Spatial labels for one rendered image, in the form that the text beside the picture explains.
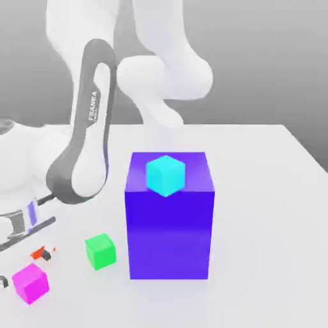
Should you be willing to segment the small red cube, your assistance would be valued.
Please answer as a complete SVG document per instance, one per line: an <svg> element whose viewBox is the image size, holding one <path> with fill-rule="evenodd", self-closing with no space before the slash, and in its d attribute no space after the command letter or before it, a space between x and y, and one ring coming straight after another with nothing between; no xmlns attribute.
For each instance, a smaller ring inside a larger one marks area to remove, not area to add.
<svg viewBox="0 0 328 328"><path fill-rule="evenodd" d="M45 249L45 247L43 246L43 247L37 249L36 251L32 252L32 253L30 254L30 256L31 256L34 260L39 259L39 258L42 258L42 257L41 257L42 249ZM55 251L56 251L56 248L53 247L53 248L51 249L50 253L55 252Z"/></svg>

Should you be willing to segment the large blue box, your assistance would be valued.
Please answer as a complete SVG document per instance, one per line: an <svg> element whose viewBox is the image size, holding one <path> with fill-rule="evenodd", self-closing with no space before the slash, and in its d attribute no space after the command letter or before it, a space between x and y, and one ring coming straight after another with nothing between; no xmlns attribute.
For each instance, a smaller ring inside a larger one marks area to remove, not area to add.
<svg viewBox="0 0 328 328"><path fill-rule="evenodd" d="M161 152L134 152L124 190L131 279L207 279L215 189L204 152L171 152L186 165L185 187L168 197L148 189L146 164Z"/></svg>

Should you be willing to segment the small green cube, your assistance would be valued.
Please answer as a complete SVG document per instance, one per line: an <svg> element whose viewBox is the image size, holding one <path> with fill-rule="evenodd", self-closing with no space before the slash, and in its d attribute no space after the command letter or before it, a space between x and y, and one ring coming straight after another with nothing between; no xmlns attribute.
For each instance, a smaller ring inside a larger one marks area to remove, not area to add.
<svg viewBox="0 0 328 328"><path fill-rule="evenodd" d="M117 262L115 244L106 233L86 239L85 247L87 258L95 270Z"/></svg>

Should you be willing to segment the small cyan cube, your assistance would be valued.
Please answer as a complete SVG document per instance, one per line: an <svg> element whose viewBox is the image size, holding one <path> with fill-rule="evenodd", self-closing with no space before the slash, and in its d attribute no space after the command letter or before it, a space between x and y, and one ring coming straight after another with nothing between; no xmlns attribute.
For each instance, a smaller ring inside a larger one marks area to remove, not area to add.
<svg viewBox="0 0 328 328"><path fill-rule="evenodd" d="M168 155L146 164L148 189L168 197L185 187L186 165Z"/></svg>

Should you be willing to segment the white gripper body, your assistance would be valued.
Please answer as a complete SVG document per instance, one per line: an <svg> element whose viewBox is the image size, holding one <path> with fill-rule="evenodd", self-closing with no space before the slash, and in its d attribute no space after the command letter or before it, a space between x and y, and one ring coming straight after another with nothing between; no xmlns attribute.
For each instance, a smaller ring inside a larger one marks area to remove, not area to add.
<svg viewBox="0 0 328 328"><path fill-rule="evenodd" d="M41 247L51 250L55 244L55 238L51 234L56 217L46 219L31 228L26 234L0 243L0 255L22 253L31 258L30 254Z"/></svg>

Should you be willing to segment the small magenta cube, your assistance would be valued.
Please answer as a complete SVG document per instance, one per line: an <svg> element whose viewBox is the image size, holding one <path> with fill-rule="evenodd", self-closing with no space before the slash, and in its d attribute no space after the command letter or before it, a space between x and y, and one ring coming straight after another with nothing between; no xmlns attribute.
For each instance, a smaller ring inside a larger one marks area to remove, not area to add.
<svg viewBox="0 0 328 328"><path fill-rule="evenodd" d="M32 263L12 275L17 295L27 304L32 304L49 290L47 274Z"/></svg>

